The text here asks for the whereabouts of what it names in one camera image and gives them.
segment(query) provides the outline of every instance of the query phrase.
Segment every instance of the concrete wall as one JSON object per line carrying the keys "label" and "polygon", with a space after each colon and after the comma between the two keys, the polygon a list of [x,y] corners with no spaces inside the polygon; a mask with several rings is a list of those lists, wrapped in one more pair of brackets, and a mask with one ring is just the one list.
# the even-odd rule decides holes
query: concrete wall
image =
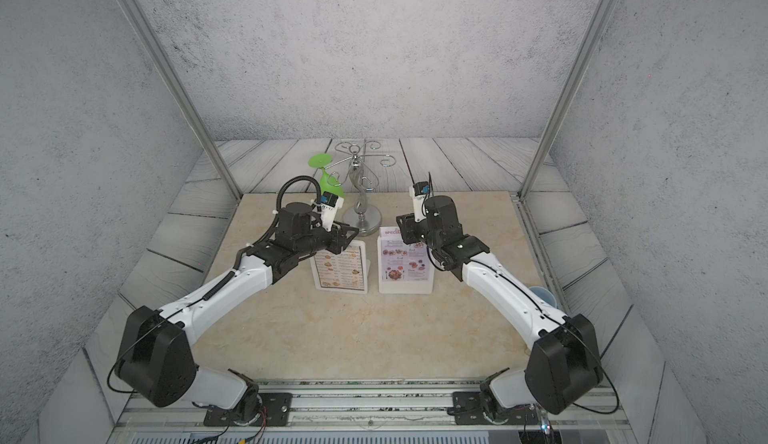
{"label": "concrete wall", "polygon": [[768,424],[768,0],[621,0],[552,155],[714,442]]}
{"label": "concrete wall", "polygon": [[533,136],[597,0],[139,0],[215,139]]}
{"label": "concrete wall", "polygon": [[0,441],[23,436],[200,154],[115,0],[0,0]]}

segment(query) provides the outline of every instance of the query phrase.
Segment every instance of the black cable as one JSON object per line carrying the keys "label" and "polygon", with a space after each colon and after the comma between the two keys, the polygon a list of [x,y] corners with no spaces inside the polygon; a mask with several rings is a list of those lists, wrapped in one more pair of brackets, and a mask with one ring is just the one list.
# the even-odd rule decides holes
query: black cable
{"label": "black cable", "polygon": [[480,409],[480,406],[471,407],[465,410],[456,410],[455,407],[447,407],[446,414],[448,414],[449,416],[458,416],[459,414],[466,414],[467,412],[475,412],[476,410],[479,410],[479,409]]}
{"label": "black cable", "polygon": [[158,329],[160,326],[162,326],[163,324],[167,323],[167,322],[168,322],[168,320],[169,320],[171,317],[173,317],[173,316],[175,316],[175,315],[179,314],[181,311],[183,311],[183,310],[184,310],[184,309],[186,309],[187,307],[192,307],[192,306],[196,305],[197,303],[199,303],[199,302],[200,302],[200,301],[202,301],[202,300],[203,300],[203,298],[201,297],[200,299],[198,299],[198,300],[197,300],[197,301],[195,301],[194,303],[192,303],[192,304],[190,304],[190,305],[187,305],[187,306],[185,306],[185,307],[182,307],[182,308],[181,308],[181,309],[179,309],[178,311],[174,312],[172,315],[169,315],[168,317],[165,317],[165,318],[164,318],[162,321],[160,321],[160,322],[159,322],[159,323],[157,323],[157,324],[156,324],[154,327],[152,327],[152,329],[150,329],[149,331],[147,331],[147,332],[146,332],[146,333],[145,333],[145,334],[144,334],[142,337],[139,337],[139,338],[138,338],[138,339],[137,339],[137,340],[136,340],[136,341],[135,341],[133,344],[131,344],[130,346],[128,346],[128,349],[126,349],[124,353],[120,354],[120,356],[118,357],[118,359],[114,360],[114,364],[112,364],[112,367],[109,369],[109,372],[107,372],[107,387],[109,388],[109,390],[110,390],[110,391],[112,391],[112,392],[118,392],[118,393],[120,393],[120,394],[132,394],[132,393],[133,393],[133,391],[121,391],[121,390],[119,390],[119,389],[114,389],[114,388],[112,387],[112,385],[110,384],[110,382],[109,382],[110,378],[112,377],[112,374],[114,373],[114,368],[118,366],[118,362],[120,362],[120,361],[121,361],[121,360],[122,360],[122,359],[125,357],[125,355],[126,355],[126,354],[128,354],[128,352],[130,352],[130,350],[131,350],[131,349],[133,349],[133,348],[134,348],[134,346],[136,346],[136,344],[139,344],[139,343],[141,342],[141,340],[142,340],[142,339],[144,339],[146,336],[149,336],[149,335],[152,333],[152,331],[154,331],[155,329]]}
{"label": "black cable", "polygon": [[[309,181],[311,185],[315,186],[315,203],[320,205],[320,198],[321,198],[321,195],[320,195],[320,183],[317,182],[317,179],[312,178],[312,176],[302,175],[302,176],[296,176],[295,178],[289,179],[279,189],[279,191],[277,192],[277,200],[276,200],[276,203],[275,203],[275,205],[276,205],[275,210],[276,211],[279,211],[280,209],[283,208],[283,195],[286,193],[286,191],[288,191],[288,188],[290,188],[292,185],[294,185],[294,184],[296,184],[297,182],[300,182],[300,181]],[[277,220],[278,220],[278,217],[277,217],[277,214],[275,214],[275,217],[272,220],[272,223],[270,224],[270,227],[267,228],[266,231],[264,231],[264,234],[262,234],[260,238],[256,239],[256,241],[251,246],[244,247],[244,248],[240,249],[239,251],[237,251],[237,255],[235,257],[235,266],[232,267],[233,269],[240,269],[240,259],[243,258],[243,254],[246,251],[248,251],[250,248],[254,247],[255,245],[259,244],[263,240],[265,240],[265,239],[269,238],[270,236],[272,236],[272,234],[277,230]]]}
{"label": "black cable", "polygon": [[427,246],[427,257],[429,258],[429,262],[432,263],[432,266],[434,266],[435,269],[437,269],[438,271],[445,271],[446,270],[445,268],[441,269],[440,267],[437,267],[437,265],[435,264],[435,261],[432,260],[432,253],[429,252],[429,246]]}
{"label": "black cable", "polygon": [[253,434],[252,436],[247,437],[245,439],[241,439],[238,442],[251,442],[251,441],[255,440],[257,437],[259,438],[259,440],[256,441],[256,444],[261,442],[261,439],[264,437],[264,432],[266,432],[266,408],[264,406],[262,406],[259,409],[258,414],[261,414],[261,428],[259,429],[259,431],[256,434]]}
{"label": "black cable", "polygon": [[232,424],[232,420],[230,419],[230,411],[226,412],[226,427],[223,431],[216,434],[216,436],[208,436],[204,437],[203,439],[197,439],[192,442],[188,442],[187,444],[207,444],[208,442],[218,442],[219,438],[224,435],[224,433],[228,430],[230,430],[230,425]]}
{"label": "black cable", "polygon": [[422,201],[422,214],[424,215],[424,217],[427,216],[427,210],[424,207],[424,204],[429,199],[429,195],[432,195],[433,198],[435,197],[435,190],[432,189],[432,172],[431,171],[427,173],[427,186],[428,186],[427,195],[424,196],[424,200]]}
{"label": "black cable", "polygon": [[536,300],[535,300],[533,297],[529,296],[529,295],[528,295],[528,293],[526,293],[525,291],[523,291],[523,289],[521,289],[521,288],[520,288],[520,286],[517,286],[517,285],[514,283],[514,281],[513,281],[513,280],[511,280],[511,279],[509,279],[508,277],[504,276],[504,274],[502,274],[501,272],[499,272],[497,269],[494,269],[493,267],[491,267],[491,266],[488,266],[488,265],[486,265],[484,262],[481,262],[481,261],[476,261],[476,260],[474,260],[474,259],[470,259],[469,261],[470,261],[470,262],[475,262],[475,263],[477,263],[477,264],[479,264],[479,265],[483,265],[483,266],[487,267],[488,269],[490,269],[491,271],[493,271],[493,272],[494,272],[494,273],[495,273],[497,276],[501,276],[501,277],[503,277],[505,281],[507,281],[509,284],[511,284],[511,285],[513,285],[513,286],[515,286],[515,287],[518,289],[518,291],[520,291],[520,292],[521,292],[521,293],[522,293],[524,296],[526,296],[526,297],[527,297],[527,298],[528,298],[528,299],[529,299],[529,300],[530,300],[530,301],[531,301],[531,302],[532,302],[532,303],[533,303],[533,304],[536,306],[536,308],[539,310],[539,312],[540,312],[540,313],[541,313],[541,314],[542,314],[542,315],[543,315],[545,318],[549,319],[549,320],[550,320],[550,321],[552,321],[553,323],[555,323],[555,324],[557,324],[558,326],[560,326],[560,327],[562,327],[563,329],[565,329],[565,330],[566,330],[566,331],[567,331],[569,334],[571,334],[571,336],[573,336],[573,337],[574,337],[574,338],[575,338],[575,339],[576,339],[576,340],[577,340],[579,343],[581,343],[581,345],[582,345],[582,346],[584,346],[584,349],[585,349],[585,350],[586,350],[588,353],[590,353],[590,355],[592,356],[592,358],[593,358],[593,359],[594,359],[594,360],[595,360],[595,361],[598,363],[598,367],[600,367],[600,371],[602,371],[603,375],[605,376],[605,379],[606,379],[606,380],[608,380],[608,383],[610,384],[610,388],[611,388],[611,389],[614,391],[614,395],[616,396],[616,406],[613,408],[613,410],[606,412],[606,411],[598,411],[598,410],[595,410],[595,409],[591,409],[591,408],[589,408],[589,407],[580,406],[580,405],[579,405],[579,404],[577,404],[576,402],[574,402],[574,403],[573,403],[573,405],[574,405],[574,406],[576,406],[576,407],[578,407],[579,409],[583,409],[583,410],[585,410],[585,411],[589,411],[589,412],[594,412],[595,414],[605,414],[605,415],[608,415],[608,414],[613,414],[614,412],[618,411],[618,410],[619,410],[619,407],[621,406],[621,403],[620,403],[620,401],[619,401],[619,395],[618,395],[618,392],[616,391],[616,386],[614,386],[614,382],[613,382],[612,380],[610,380],[610,377],[608,376],[608,373],[607,373],[607,372],[605,372],[605,369],[603,368],[603,364],[600,362],[600,358],[599,358],[599,357],[597,357],[597,356],[595,356],[595,354],[592,352],[592,350],[589,348],[589,346],[587,346],[587,344],[586,344],[586,343],[584,343],[584,342],[581,340],[581,337],[579,337],[579,336],[578,336],[576,333],[574,333],[573,331],[571,331],[570,329],[568,329],[568,327],[565,325],[565,323],[558,323],[557,321],[555,321],[554,319],[552,319],[552,318],[551,318],[549,315],[547,315],[546,313],[544,313],[544,310],[542,309],[542,307],[538,305],[538,303],[536,302]]}

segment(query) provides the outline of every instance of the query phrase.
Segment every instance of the white robotic arm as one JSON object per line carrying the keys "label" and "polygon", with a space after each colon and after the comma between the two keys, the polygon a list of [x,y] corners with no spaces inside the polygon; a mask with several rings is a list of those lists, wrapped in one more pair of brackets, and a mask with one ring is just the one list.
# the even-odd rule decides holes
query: white robotic arm
{"label": "white robotic arm", "polygon": [[413,213],[397,218],[403,241],[427,244],[442,269],[488,299],[531,350],[524,370],[498,372],[481,385],[485,415],[503,420],[513,407],[534,402],[560,413],[603,378],[594,327],[534,295],[482,241],[464,234],[452,199],[430,193],[427,181],[410,190]]}
{"label": "white robotic arm", "polygon": [[[298,180],[312,182],[318,199],[282,208],[283,192]],[[453,200],[429,193],[427,182],[413,186],[414,213],[397,218],[404,242],[426,243],[443,269],[485,296],[531,349],[524,370],[498,372],[481,385],[485,415],[503,419],[511,408],[533,402],[560,413],[602,380],[594,328],[585,317],[569,317],[534,295],[479,239],[463,234]],[[288,181],[277,203],[270,229],[238,252],[231,269],[157,311],[140,307],[129,316],[113,371],[154,405],[188,400],[228,410],[243,424],[258,416],[258,385],[233,370],[197,366],[190,346],[303,258],[320,249],[338,254],[357,234],[356,228],[333,221],[341,198],[330,193],[321,198],[319,185],[308,176]]]}
{"label": "white robotic arm", "polygon": [[[292,202],[283,208],[283,193],[297,181],[310,181],[316,199],[312,205]],[[322,249],[334,254],[346,249],[358,230],[334,222],[342,203],[330,192],[320,195],[320,185],[309,176],[289,180],[277,194],[272,225],[237,253],[231,269],[157,311],[140,307],[129,315],[114,373],[155,406],[188,400],[229,410],[235,422],[252,422],[260,408],[258,385],[232,370],[197,366],[190,347],[222,316],[275,284],[302,259]]]}

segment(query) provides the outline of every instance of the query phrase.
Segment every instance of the gray wooden plank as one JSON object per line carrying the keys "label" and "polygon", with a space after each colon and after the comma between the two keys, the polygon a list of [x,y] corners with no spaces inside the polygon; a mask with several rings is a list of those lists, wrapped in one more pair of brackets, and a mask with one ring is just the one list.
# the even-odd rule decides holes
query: gray wooden plank
{"label": "gray wooden plank", "polygon": [[706,433],[696,411],[667,363],[661,380],[650,444],[706,444]]}
{"label": "gray wooden plank", "polygon": [[[233,141],[221,142],[217,147],[221,157],[227,166],[231,166],[235,161],[242,158],[248,151],[261,143],[258,139],[235,139]],[[203,151],[200,158],[187,176],[188,181],[203,181],[206,179],[219,179],[219,173],[214,168],[214,163],[210,161],[208,155]]]}
{"label": "gray wooden plank", "polygon": [[226,219],[167,214],[147,248],[205,271],[216,255],[226,223]]}
{"label": "gray wooden plank", "polygon": [[468,138],[478,148],[506,169],[514,178],[523,181],[531,167],[537,143],[528,138]]}
{"label": "gray wooden plank", "polygon": [[434,139],[404,138],[400,139],[400,144],[414,181],[426,181],[431,172],[435,191],[470,191],[467,182]]}
{"label": "gray wooden plank", "polygon": [[532,192],[525,203],[540,233],[569,228],[587,220],[570,192]]}
{"label": "gray wooden plank", "polygon": [[613,265],[605,261],[566,286],[563,293],[572,312],[592,321],[598,348],[603,352],[632,305]]}
{"label": "gray wooden plank", "polygon": [[202,284],[203,273],[146,251],[120,288],[134,307],[158,309]]}
{"label": "gray wooden plank", "polygon": [[436,138],[469,188],[473,191],[517,191],[520,181],[466,138]]}
{"label": "gray wooden plank", "polygon": [[[379,149],[368,149],[366,152],[371,154],[389,154],[394,161],[386,157],[368,156],[366,165],[373,170],[376,177],[379,178],[379,185],[373,190],[375,192],[408,192],[408,188],[413,184],[411,173],[408,171],[406,156],[402,152],[399,139],[366,139],[366,144],[378,142]],[[382,162],[394,165],[384,167]]]}
{"label": "gray wooden plank", "polygon": [[[533,154],[538,143],[530,138],[469,138],[515,179],[523,182],[525,174],[533,161]],[[567,191],[560,171],[554,167],[552,158],[547,154],[544,165],[536,176],[533,191]]]}
{"label": "gray wooden plank", "polygon": [[[299,139],[252,192],[278,192],[291,178],[299,175],[312,176],[317,170],[310,168],[307,162],[315,154],[325,152],[330,141],[330,138]],[[297,182],[288,188],[288,192],[304,192],[309,185],[306,181]]]}
{"label": "gray wooden plank", "polygon": [[[112,305],[107,309],[107,313],[96,326],[96,331],[91,334],[88,342],[85,343],[85,352],[88,353],[88,359],[91,361],[91,366],[96,373],[96,379],[101,387],[101,392],[104,393],[104,399],[107,401],[107,406],[115,422],[118,421],[120,414],[123,412],[130,394],[120,394],[109,390],[109,387],[107,387],[107,376],[109,375],[110,368],[118,358],[120,340],[123,337],[123,329],[125,329],[125,320],[128,319],[128,315],[133,310],[134,308],[125,302],[122,297],[115,297]],[[115,376],[112,376],[110,383],[116,389],[131,390],[128,384]]]}
{"label": "gray wooden plank", "polygon": [[543,165],[538,170],[532,191],[568,191],[568,185],[554,166]]}
{"label": "gray wooden plank", "polygon": [[563,287],[576,281],[607,257],[589,224],[542,235],[542,243]]}
{"label": "gray wooden plank", "polygon": [[221,179],[185,182],[168,212],[229,218],[235,204],[234,197]]}
{"label": "gray wooden plank", "polygon": [[[538,148],[539,138],[524,138],[524,139],[529,139],[530,141],[533,142],[533,152],[531,153],[531,161],[533,161],[533,154]],[[554,166],[554,160],[552,159],[552,156],[549,155],[549,153],[547,153],[547,157],[544,158],[544,164]]]}
{"label": "gray wooden plank", "polygon": [[238,159],[230,166],[230,172],[240,189],[245,193],[252,192],[294,144],[295,139],[269,139]]}
{"label": "gray wooden plank", "polygon": [[[331,141],[331,143],[328,145],[328,154],[330,154],[333,157],[333,162],[341,161],[342,159],[349,158],[350,155],[346,154],[342,151],[337,151],[336,147],[343,143],[343,142],[349,142],[350,144],[357,144],[361,148],[365,145],[366,141],[363,138],[335,138]],[[342,183],[341,189],[344,192],[357,192],[355,190],[355,187],[352,185],[352,181],[347,179],[347,172],[350,170],[350,162],[344,161],[343,163],[333,166],[331,169],[328,170],[328,172],[338,172],[338,179],[339,182]],[[318,170],[315,174],[315,179],[319,179],[321,176],[320,171]]]}
{"label": "gray wooden plank", "polygon": [[616,386],[635,437],[638,442],[648,442],[664,357],[637,309],[629,312],[601,362]]}
{"label": "gray wooden plank", "polygon": [[112,421],[80,350],[40,412],[40,443],[106,442]]}

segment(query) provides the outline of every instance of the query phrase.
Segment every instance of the black bracket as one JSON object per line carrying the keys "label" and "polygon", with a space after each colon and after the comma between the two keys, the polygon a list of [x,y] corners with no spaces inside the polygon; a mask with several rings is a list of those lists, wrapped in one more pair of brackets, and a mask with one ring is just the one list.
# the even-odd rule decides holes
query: black bracket
{"label": "black bracket", "polygon": [[526,406],[520,409],[512,409],[504,413],[504,420],[491,422],[485,419],[480,401],[480,392],[454,392],[453,409],[448,411],[453,416],[458,426],[531,426],[532,430],[539,424],[536,410]]}
{"label": "black bracket", "polygon": [[[293,394],[290,392],[260,392],[262,405],[266,408],[266,426],[284,427],[288,424],[288,414],[290,413],[290,403]],[[235,421],[228,419],[229,413],[226,410],[214,408],[205,413],[203,425],[208,427],[222,427],[229,423],[236,427]],[[245,427],[261,427],[262,416]]]}

